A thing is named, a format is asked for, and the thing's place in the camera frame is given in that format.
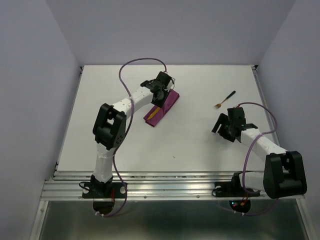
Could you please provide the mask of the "purple cloth napkin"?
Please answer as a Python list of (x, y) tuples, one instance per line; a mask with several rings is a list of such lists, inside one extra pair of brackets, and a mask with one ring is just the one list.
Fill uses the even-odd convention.
[(150, 120), (147, 120), (147, 118), (149, 117), (149, 115), (156, 109), (158, 108), (157, 106), (153, 106), (150, 111), (143, 117), (145, 123), (147, 123), (148, 125), (155, 127), (164, 117), (165, 115), (170, 111), (170, 109), (173, 107), (173, 105), (177, 102), (177, 100), (179, 99), (180, 95), (178, 92), (176, 92), (175, 90), (172, 90), (163, 107), (161, 107), (161, 110), (159, 110), (159, 112)]

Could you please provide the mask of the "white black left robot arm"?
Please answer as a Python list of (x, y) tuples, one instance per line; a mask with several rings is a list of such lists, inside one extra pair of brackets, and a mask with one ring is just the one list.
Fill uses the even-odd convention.
[(155, 79), (145, 80), (128, 97), (114, 103), (101, 105), (94, 126), (97, 155), (95, 169), (90, 177), (89, 191), (107, 198), (112, 191), (113, 158), (126, 137), (127, 120), (148, 104), (163, 107), (175, 80), (166, 72), (159, 72)]

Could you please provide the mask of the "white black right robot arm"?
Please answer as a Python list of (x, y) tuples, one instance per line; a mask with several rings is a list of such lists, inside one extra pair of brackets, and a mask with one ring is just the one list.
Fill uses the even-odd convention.
[[(243, 108), (229, 108), (227, 114), (220, 114), (212, 132), (227, 141), (238, 141), (248, 147), (242, 171), (235, 172), (230, 181), (216, 181), (213, 196), (258, 197), (260, 193), (266, 193), (270, 199), (278, 199), (307, 192), (302, 155), (278, 146), (256, 125), (247, 123)], [(251, 153), (264, 163), (262, 172), (246, 169)]]

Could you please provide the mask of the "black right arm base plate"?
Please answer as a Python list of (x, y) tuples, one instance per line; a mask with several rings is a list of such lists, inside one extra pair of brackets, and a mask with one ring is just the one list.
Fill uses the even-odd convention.
[(233, 184), (231, 181), (217, 181), (211, 192), (217, 198), (242, 198), (253, 197), (254, 193), (248, 194), (239, 184)]

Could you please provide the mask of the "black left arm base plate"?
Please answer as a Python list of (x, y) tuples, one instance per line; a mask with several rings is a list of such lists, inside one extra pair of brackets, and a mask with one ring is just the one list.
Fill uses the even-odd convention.
[(90, 182), (81, 181), (79, 187), (82, 189), (83, 199), (124, 199), (127, 197), (126, 188), (121, 182), (112, 182), (106, 187), (97, 188)]

